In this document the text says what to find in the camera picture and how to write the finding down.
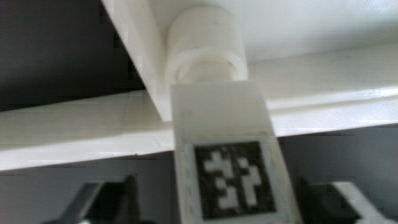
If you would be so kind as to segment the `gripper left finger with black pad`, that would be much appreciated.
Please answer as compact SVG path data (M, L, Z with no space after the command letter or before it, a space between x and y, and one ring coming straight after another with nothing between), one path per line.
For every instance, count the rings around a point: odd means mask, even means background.
M88 182L60 217L42 224L140 224L138 184L129 175L120 182Z

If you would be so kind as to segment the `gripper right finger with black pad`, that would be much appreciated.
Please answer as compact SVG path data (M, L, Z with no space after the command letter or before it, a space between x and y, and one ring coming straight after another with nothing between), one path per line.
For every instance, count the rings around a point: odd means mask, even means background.
M296 182L303 224L390 224L351 182Z

